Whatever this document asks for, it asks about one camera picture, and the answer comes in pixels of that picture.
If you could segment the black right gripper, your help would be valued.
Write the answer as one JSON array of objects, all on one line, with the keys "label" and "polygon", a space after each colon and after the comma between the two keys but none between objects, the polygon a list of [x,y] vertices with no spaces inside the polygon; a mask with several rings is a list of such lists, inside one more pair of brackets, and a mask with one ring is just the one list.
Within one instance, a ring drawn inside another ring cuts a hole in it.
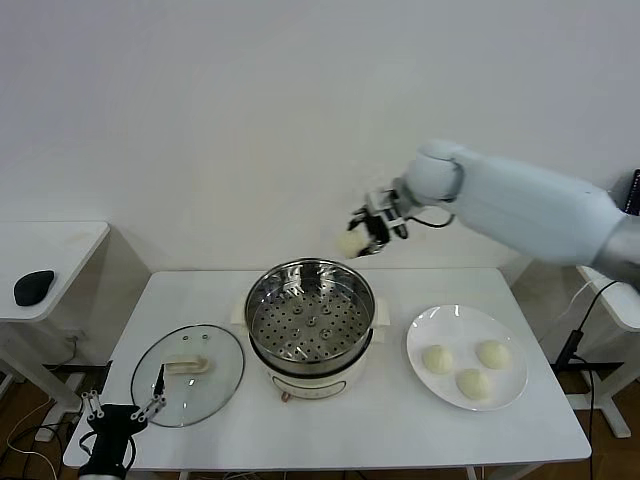
[{"label": "black right gripper", "polygon": [[380,253],[391,240],[391,233],[400,225],[400,219],[385,213],[382,215],[370,214],[366,205],[353,212],[348,223],[348,230],[362,228],[367,231],[369,238],[356,242],[356,258],[366,257]]}]

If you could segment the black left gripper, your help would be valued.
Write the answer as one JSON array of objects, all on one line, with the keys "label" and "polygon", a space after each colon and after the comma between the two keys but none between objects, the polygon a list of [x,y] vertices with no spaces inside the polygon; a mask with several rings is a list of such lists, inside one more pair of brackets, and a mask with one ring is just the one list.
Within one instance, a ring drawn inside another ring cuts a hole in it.
[{"label": "black left gripper", "polygon": [[100,403],[97,391],[81,394],[83,410],[96,438],[89,468],[131,468],[137,449],[133,437],[143,431],[166,405],[165,366],[161,365],[149,400],[136,405]]}]

